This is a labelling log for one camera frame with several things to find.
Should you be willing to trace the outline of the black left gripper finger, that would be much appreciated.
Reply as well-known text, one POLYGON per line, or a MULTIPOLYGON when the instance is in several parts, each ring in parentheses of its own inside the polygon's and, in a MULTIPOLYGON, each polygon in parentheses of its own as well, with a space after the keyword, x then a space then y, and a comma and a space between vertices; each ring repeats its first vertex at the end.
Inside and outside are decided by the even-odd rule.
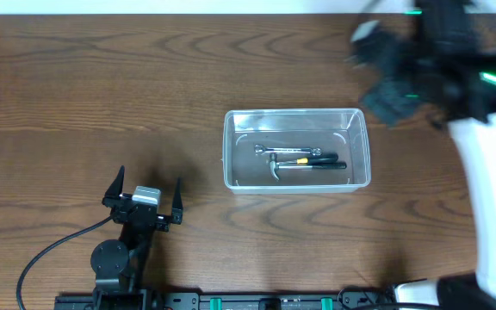
POLYGON ((181 197, 181 179, 177 179, 174 195, 171 204, 171 220, 176 225, 181 225, 183 221, 183 200, 181 197))
POLYGON ((125 166, 122 165, 118 170, 118 173, 114 181, 110 184, 110 186, 108 187, 108 189, 106 190, 103 196, 102 204, 104 206, 109 206, 111 202, 119 201, 121 199, 124 176, 125 176, 125 166))

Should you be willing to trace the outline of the black yellow screwdriver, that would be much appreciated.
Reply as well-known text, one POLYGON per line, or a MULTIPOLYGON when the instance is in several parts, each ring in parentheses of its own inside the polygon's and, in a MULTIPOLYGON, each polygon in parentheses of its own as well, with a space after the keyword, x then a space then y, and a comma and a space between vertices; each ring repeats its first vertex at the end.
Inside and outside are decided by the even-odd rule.
POLYGON ((296 165, 317 165, 317 164, 334 164, 338 161, 337 153, 324 153, 319 156, 311 156, 305 158, 297 158, 289 161, 282 161, 280 164, 296 164, 296 165))

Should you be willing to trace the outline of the silver combination wrench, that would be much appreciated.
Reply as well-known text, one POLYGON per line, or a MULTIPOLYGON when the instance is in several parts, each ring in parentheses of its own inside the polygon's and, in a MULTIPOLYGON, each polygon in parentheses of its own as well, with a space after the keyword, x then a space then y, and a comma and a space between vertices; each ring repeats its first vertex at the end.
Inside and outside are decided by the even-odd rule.
POLYGON ((256 154, 306 154, 311 156, 319 156, 322 150, 318 147, 267 147, 263 145, 254 145, 256 154))

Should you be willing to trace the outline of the black handled hammer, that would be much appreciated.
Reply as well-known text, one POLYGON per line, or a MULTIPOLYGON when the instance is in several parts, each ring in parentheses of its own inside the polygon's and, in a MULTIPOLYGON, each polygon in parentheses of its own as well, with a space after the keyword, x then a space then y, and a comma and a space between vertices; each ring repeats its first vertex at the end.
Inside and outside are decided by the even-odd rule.
POLYGON ((345 170, 347 168, 347 163, 344 161, 338 161, 334 164, 317 164, 317 165, 296 165, 296 164, 280 164, 282 161, 277 160, 277 156, 272 154, 270 156, 269 167, 271 176, 273 176, 277 181, 280 180, 278 175, 279 170, 345 170))

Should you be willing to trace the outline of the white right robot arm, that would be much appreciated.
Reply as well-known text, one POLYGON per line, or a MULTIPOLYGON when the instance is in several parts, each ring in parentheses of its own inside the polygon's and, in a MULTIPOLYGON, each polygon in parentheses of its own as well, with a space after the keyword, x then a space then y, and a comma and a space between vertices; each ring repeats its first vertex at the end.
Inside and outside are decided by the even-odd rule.
POLYGON ((466 275, 393 287, 390 309, 496 309, 496 52, 481 49, 465 1, 416 1, 412 35, 401 39, 370 19, 368 3, 350 39, 356 61, 372 65, 378 82, 363 104, 394 125, 423 104, 441 114, 468 182, 477 265, 466 275))

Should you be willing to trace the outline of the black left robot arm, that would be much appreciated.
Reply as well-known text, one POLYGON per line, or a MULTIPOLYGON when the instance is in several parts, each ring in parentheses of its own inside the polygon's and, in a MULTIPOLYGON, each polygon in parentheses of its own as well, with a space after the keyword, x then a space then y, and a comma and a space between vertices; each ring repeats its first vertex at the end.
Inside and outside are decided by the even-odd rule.
POLYGON ((161 309, 162 298, 143 287, 146 261, 156 232, 167 233, 183 221, 181 182, 177 181, 169 214, 158 211, 161 191, 139 186, 132 194, 123 191, 125 168, 121 167, 106 190, 102 204, 110 209, 109 219, 121 225, 118 239, 99 244, 90 265, 96 274, 93 308, 96 310, 161 309))

